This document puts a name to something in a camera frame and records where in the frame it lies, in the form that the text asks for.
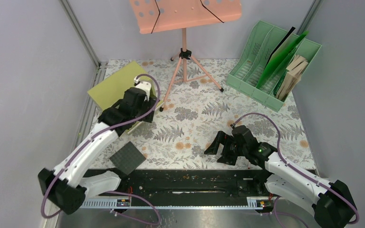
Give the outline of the green transparent folder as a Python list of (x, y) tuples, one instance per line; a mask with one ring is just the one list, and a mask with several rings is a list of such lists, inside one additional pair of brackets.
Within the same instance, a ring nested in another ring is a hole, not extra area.
[(272, 58), (266, 65), (259, 81), (257, 82), (256, 88), (261, 89), (261, 87), (266, 83), (266, 81), (271, 77), (272, 73), (277, 69), (277, 67), (283, 62), (283, 60), (288, 57), (290, 53), (295, 50), (300, 42), (306, 37), (309, 31), (304, 31), (300, 36), (298, 36), (292, 43), (290, 43), (286, 48), (279, 52), (274, 58)]

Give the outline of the green puzzle book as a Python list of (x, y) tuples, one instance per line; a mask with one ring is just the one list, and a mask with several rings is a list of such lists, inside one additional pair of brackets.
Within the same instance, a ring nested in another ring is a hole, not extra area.
[(280, 90), (282, 83), (285, 80), (286, 74), (287, 74), (287, 70), (282, 74), (282, 76), (280, 77), (278, 83), (276, 84), (274, 90), (273, 90), (273, 95), (276, 96), (278, 94), (278, 91)]

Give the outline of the purple puzzle book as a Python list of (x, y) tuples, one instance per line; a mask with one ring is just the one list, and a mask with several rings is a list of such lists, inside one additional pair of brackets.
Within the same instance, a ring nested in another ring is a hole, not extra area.
[(300, 55), (295, 55), (292, 62), (286, 67), (288, 71), (276, 99), (284, 101), (294, 86), (301, 80), (302, 74), (308, 66), (308, 61)]

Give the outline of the yellow-green drawer cabinet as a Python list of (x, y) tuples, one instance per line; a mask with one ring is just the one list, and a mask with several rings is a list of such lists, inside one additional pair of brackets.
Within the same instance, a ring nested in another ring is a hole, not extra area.
[(151, 123), (155, 109), (160, 106), (154, 85), (145, 70), (131, 62), (88, 90), (89, 96), (102, 110), (90, 134), (134, 120), (113, 129), (120, 136), (141, 122)]

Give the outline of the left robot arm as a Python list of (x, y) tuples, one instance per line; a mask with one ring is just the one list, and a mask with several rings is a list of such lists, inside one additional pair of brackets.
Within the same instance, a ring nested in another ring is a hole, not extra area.
[(127, 181), (113, 171), (87, 178), (84, 175), (99, 154), (136, 122), (153, 120), (159, 100), (151, 90), (150, 82), (135, 80), (123, 98), (102, 112), (93, 130), (69, 156), (53, 169), (43, 168), (38, 173), (43, 194), (40, 213), (44, 218), (57, 215), (45, 213), (47, 201), (56, 205), (59, 211), (72, 214), (88, 198), (108, 191), (116, 195), (128, 191)]

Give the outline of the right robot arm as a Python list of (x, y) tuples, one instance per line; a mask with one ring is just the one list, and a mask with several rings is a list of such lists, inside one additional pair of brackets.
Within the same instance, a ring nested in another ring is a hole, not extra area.
[(204, 154), (216, 155), (222, 145), (218, 163), (235, 165), (238, 157), (245, 157), (250, 164), (261, 167), (263, 172), (253, 183), (258, 195), (271, 193), (291, 201), (310, 213), (322, 228), (343, 228), (356, 216), (355, 202), (342, 181), (330, 182), (283, 161), (277, 148), (258, 142), (244, 125), (233, 128), (231, 133), (218, 131)]

